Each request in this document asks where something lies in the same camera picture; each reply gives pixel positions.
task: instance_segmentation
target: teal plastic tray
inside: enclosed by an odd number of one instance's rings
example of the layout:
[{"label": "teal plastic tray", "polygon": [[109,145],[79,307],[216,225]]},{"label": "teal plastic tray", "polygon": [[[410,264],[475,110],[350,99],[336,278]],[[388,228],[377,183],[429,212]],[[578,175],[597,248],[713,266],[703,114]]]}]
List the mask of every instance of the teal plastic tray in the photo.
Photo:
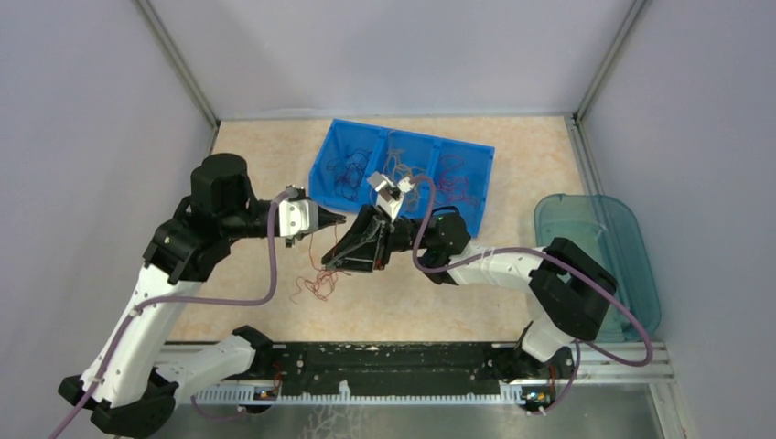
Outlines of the teal plastic tray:
[{"label": "teal plastic tray", "polygon": [[[661,309],[639,223],[616,198],[602,195],[551,195],[533,212],[536,243],[568,238],[618,281],[616,297],[650,335],[660,325]],[[627,318],[611,307],[597,341],[634,341],[640,337]]]}]

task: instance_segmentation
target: speckled table surface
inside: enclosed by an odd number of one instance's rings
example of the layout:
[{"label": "speckled table surface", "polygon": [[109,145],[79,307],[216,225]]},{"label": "speckled table surface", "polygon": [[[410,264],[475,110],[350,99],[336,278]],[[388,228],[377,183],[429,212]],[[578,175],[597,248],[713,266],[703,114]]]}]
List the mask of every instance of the speckled table surface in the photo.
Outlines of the speckled table surface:
[{"label": "speckled table surface", "polygon": [[[560,117],[359,119],[396,129],[439,135],[496,148],[480,235],[484,245],[534,245],[534,208],[554,193],[581,194],[577,164]],[[258,198],[274,197],[288,184],[307,185],[307,175],[331,120],[225,122],[215,152],[248,161]],[[339,226],[339,233],[349,227]],[[327,301],[299,288],[334,245],[334,230],[305,238],[293,249],[277,242],[275,298],[258,308],[189,305],[171,340],[218,340],[251,325],[276,341],[470,341],[513,340],[528,314],[521,292],[481,285],[435,285],[397,253],[382,272],[340,275]],[[269,285],[267,240],[239,241],[199,296],[258,298]]]}]

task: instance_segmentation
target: white wall panel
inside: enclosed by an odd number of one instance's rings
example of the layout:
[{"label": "white wall panel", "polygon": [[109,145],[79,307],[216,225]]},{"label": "white wall panel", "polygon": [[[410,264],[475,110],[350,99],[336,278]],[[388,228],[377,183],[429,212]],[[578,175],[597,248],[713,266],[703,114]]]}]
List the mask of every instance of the white wall panel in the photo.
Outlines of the white wall panel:
[{"label": "white wall panel", "polygon": [[700,437],[773,437],[776,3],[655,1],[589,115]]},{"label": "white wall panel", "polygon": [[[210,127],[131,2],[0,3],[0,437],[46,437]],[[79,416],[62,437],[102,437]]]},{"label": "white wall panel", "polygon": [[577,109],[631,0],[155,0],[222,119]]}]

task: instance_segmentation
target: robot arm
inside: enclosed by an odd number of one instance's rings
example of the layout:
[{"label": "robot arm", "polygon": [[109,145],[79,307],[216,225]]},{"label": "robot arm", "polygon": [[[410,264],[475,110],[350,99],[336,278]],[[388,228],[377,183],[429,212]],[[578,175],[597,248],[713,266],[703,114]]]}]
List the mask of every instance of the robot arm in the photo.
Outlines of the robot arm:
[{"label": "robot arm", "polygon": [[[279,203],[274,221],[275,236],[284,238],[286,246],[345,220],[319,207],[302,188],[289,187],[286,192],[288,197]],[[264,342],[244,328],[186,363],[154,369],[185,304],[158,303],[140,312],[136,309],[149,299],[195,296],[215,265],[230,254],[234,242],[267,237],[270,205],[271,201],[253,195],[241,157],[207,157],[191,173],[191,195],[181,200],[173,218],[159,226],[148,244],[120,323],[90,367],[80,376],[63,380],[59,393],[75,405],[97,381],[98,369],[122,331],[108,369],[84,408],[92,410],[92,422],[105,433],[146,437],[191,395],[248,370],[258,360],[255,353]]]},{"label": "robot arm", "polygon": [[[397,217],[403,185],[393,186],[387,177],[372,176],[377,206],[363,206],[352,227],[322,263],[328,270],[371,273],[382,270],[392,252],[412,250],[418,238],[421,219]],[[524,291],[528,294],[532,323],[518,343],[519,357],[526,369],[541,369],[563,346],[575,339],[592,341],[598,335],[609,302],[573,276],[546,261],[546,254],[576,268],[606,291],[615,294],[617,282],[603,267],[572,241],[556,238],[533,253],[502,252],[470,242],[466,223],[454,207],[435,209],[420,236],[419,258],[423,267],[434,269],[455,265],[471,256],[480,258],[441,273],[427,273],[436,284],[491,284]]]}]

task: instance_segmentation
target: translucent blue tray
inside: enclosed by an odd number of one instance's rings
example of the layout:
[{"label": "translucent blue tray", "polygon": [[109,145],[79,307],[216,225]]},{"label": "translucent blue tray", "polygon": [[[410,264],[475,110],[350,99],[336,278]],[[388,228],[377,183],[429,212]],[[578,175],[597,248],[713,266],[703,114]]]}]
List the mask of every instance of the translucent blue tray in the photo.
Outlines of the translucent blue tray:
[{"label": "translucent blue tray", "polygon": [[[494,155],[492,146],[335,119],[310,170],[309,194],[322,206],[358,212],[374,203],[367,183],[374,171],[394,180],[426,174],[437,187],[435,204],[457,207],[477,236]],[[425,185],[408,194],[401,215],[422,217],[428,196]]]},{"label": "translucent blue tray", "polygon": [[[533,212],[537,245],[556,237],[576,243],[618,281],[616,297],[651,334],[660,325],[661,308],[652,268],[633,212],[606,196],[551,195]],[[598,341],[634,341],[639,335],[630,322],[610,308]]]}]

